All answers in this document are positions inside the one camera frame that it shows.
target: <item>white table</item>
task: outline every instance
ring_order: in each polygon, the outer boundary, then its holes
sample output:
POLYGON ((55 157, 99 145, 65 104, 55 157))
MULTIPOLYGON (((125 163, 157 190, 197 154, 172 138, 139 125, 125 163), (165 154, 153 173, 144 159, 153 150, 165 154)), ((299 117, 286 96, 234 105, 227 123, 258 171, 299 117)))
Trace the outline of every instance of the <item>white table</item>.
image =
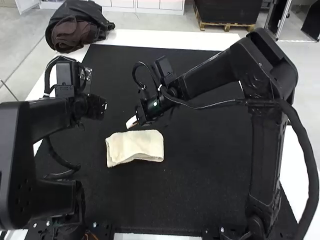
MULTIPOLYGON (((209 33, 209 32, 173 32, 173 31, 150 31, 150 30, 124 30, 118 29, 109 33, 106 40, 99 42, 101 45, 118 45, 133 47, 168 48, 223 51, 240 39, 238 34, 233 33, 209 33)), ((66 54, 66 56, 82 62, 89 46, 66 54)), ((51 84, 55 84, 56 70, 52 69, 51 84)), ((44 93, 44 73, 35 84, 26 100, 36 100, 44 93)), ((40 142, 34 145, 36 153, 40 142)), ((297 221, 300 220, 308 199, 308 175, 304 161, 304 155, 299 145, 297 136, 291 126, 285 131, 283 155, 281 164, 280 181, 284 192, 291 205, 297 221)), ((319 207, 305 240, 319 239, 320 210, 319 207)), ((14 231, 7 240, 24 240, 27 230, 14 231)), ((200 237, 147 235, 147 234, 122 234, 116 233, 115 240, 200 240, 200 237)))

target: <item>gray floor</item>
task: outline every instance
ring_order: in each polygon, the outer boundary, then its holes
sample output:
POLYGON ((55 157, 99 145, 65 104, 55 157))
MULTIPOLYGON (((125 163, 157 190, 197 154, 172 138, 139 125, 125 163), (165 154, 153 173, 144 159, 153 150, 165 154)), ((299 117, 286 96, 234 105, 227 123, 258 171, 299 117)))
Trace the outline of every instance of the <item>gray floor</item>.
MULTIPOLYGON (((27 97, 55 54, 43 38, 52 13, 52 10, 33 9, 19 16, 16 8, 0 7, 0 78, 6 81, 20 100, 27 97)), ((186 5, 182 16, 127 12, 104 12, 104 15, 115 22, 117 29, 200 32, 190 4, 186 5)), ((266 17, 266 13, 261 13, 256 26, 263 27, 266 17)), ((291 14, 285 22, 280 40, 309 40, 300 31, 300 18, 301 16, 291 14)), ((211 27, 205 31, 224 32, 221 27, 211 27)), ((230 32, 237 33, 240 37, 247 34, 241 27, 233 27, 230 32)), ((298 68, 299 82, 294 106, 308 131, 320 165, 320 113, 317 110, 320 104, 320 43, 278 44, 298 68)), ((13 100, 9 92, 0 86, 0 102, 13 100)))

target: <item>rubber mat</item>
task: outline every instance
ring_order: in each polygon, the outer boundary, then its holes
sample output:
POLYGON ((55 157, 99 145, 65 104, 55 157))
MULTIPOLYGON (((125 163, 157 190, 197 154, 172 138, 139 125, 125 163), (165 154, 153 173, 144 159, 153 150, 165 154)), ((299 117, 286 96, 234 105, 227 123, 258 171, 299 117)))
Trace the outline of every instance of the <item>rubber mat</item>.
MULTIPOLYGON (((91 45, 84 60, 93 69, 92 93, 106 98, 103 121, 83 119, 78 128, 52 135, 66 160, 81 163, 74 178, 85 188, 86 216, 111 221, 119 232, 200 236, 207 226, 246 225, 245 204, 251 166, 251 120, 243 106, 196 111, 178 107, 149 127, 164 137, 164 161, 135 160, 107 168, 105 138, 126 131, 135 113, 138 88, 131 72, 136 61, 151 64, 167 56, 178 75, 217 52, 91 45)), ((138 78, 154 91, 145 69, 138 78)), ((237 82, 194 100, 209 104, 243 97, 237 82)), ((63 171, 43 143, 36 154, 39 177, 63 171)), ((285 194, 272 239, 290 238, 297 222, 285 194)))

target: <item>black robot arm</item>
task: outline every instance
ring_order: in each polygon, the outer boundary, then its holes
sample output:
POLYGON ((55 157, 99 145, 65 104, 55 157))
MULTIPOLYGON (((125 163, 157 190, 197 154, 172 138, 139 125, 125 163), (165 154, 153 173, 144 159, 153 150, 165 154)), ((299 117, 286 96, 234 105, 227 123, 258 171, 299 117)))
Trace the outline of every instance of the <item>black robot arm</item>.
POLYGON ((306 130, 292 107, 298 71, 277 44, 262 29, 249 33, 227 50, 211 57, 179 77, 169 61, 161 57, 149 68, 137 62, 132 71, 141 92, 130 128, 152 124, 177 105, 195 110, 245 105, 252 122, 251 180, 245 214, 247 229, 255 240, 268 238, 281 207, 280 168, 288 117, 305 156, 309 176, 309 199, 295 239, 303 239, 319 201, 319 177, 306 130), (157 93, 149 97, 146 86, 136 78, 138 67, 147 67, 157 93), (189 100, 231 82, 239 82, 244 98, 207 105, 189 100))
POLYGON ((0 228, 28 228, 30 220, 48 218, 53 228, 84 236, 84 190, 79 181, 38 178, 33 144, 57 131, 77 126, 82 118, 102 120, 106 101, 90 94, 91 69, 59 56, 46 69, 44 98, 0 104, 0 228), (49 76, 56 65, 57 84, 49 76), (55 97, 50 92, 55 89, 55 97))

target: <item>cloth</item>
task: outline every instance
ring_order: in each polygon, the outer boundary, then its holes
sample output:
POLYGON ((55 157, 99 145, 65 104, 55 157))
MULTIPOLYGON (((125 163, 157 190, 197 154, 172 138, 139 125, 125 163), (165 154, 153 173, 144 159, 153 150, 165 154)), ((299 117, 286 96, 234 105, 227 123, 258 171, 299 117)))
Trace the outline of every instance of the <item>cloth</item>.
POLYGON ((97 33, 96 25, 67 16, 53 28, 51 41, 58 52, 68 54, 94 42, 97 33))
POLYGON ((158 130, 116 132, 105 139, 108 168, 134 159, 162 162, 164 137, 158 130))
POLYGON ((105 40, 107 37, 107 31, 110 31, 116 27, 113 22, 108 21, 102 14, 102 6, 96 4, 94 1, 82 1, 82 0, 66 0, 61 7, 59 7, 53 16, 50 18, 48 27, 45 30, 45 39, 50 48, 53 50, 56 49, 55 44, 53 43, 53 30, 56 25, 61 21, 64 22, 66 18, 75 18, 77 21, 77 26, 73 24, 71 26, 71 30, 76 29, 80 30, 83 26, 78 26, 80 22, 87 22, 90 24, 90 29, 97 28, 95 32, 95 36, 90 39, 90 41, 82 42, 79 41, 77 47, 73 48, 73 51, 80 49, 84 44, 94 43, 96 41, 105 40))

